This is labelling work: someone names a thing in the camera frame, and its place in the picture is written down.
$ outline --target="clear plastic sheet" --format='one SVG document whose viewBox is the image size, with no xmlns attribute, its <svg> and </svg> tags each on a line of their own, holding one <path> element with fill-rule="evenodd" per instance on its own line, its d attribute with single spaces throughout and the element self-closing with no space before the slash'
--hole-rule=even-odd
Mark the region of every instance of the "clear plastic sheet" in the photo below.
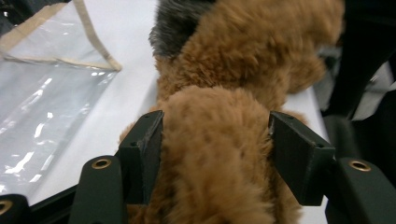
<svg viewBox="0 0 396 224">
<path fill-rule="evenodd" d="M 80 13 L 46 7 L 0 40 L 0 194 L 36 190 L 120 70 Z"/>
</svg>

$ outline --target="metal grommet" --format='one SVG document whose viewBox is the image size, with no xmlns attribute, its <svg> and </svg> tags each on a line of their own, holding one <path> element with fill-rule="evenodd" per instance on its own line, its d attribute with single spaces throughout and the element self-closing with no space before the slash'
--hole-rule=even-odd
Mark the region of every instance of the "metal grommet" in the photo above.
<svg viewBox="0 0 396 224">
<path fill-rule="evenodd" d="M 96 170 L 105 169 L 107 166 L 111 164 L 111 160 L 109 159 L 101 159 L 98 161 L 94 161 L 92 164 L 92 168 Z"/>
<path fill-rule="evenodd" d="M 369 171 L 371 171 L 371 167 L 370 167 L 369 165 L 367 165 L 366 163 L 361 162 L 361 161 L 350 161 L 350 162 L 349 162 L 349 165 L 350 165 L 352 168 L 354 168 L 354 169 L 356 169 L 356 170 L 363 171 L 363 172 L 369 172 Z"/>
<path fill-rule="evenodd" d="M 0 201 L 0 216 L 6 213 L 12 207 L 12 201 L 3 200 Z"/>
</svg>

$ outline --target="white surface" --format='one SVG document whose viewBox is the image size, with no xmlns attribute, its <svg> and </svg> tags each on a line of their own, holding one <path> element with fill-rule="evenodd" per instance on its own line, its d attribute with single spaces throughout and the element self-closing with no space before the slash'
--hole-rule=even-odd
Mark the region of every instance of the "white surface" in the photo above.
<svg viewBox="0 0 396 224">
<path fill-rule="evenodd" d="M 77 184 L 82 165 L 97 156 L 114 155 L 123 129 L 154 103 L 157 72 L 148 42 L 156 0 L 86 0 L 96 33 L 123 66 L 87 117 L 69 148 L 54 162 L 39 190 L 38 203 Z M 325 136 L 311 89 L 289 98 L 287 109 L 303 112 L 309 126 Z M 323 208 L 307 209 L 301 223 L 326 223 Z"/>
</svg>

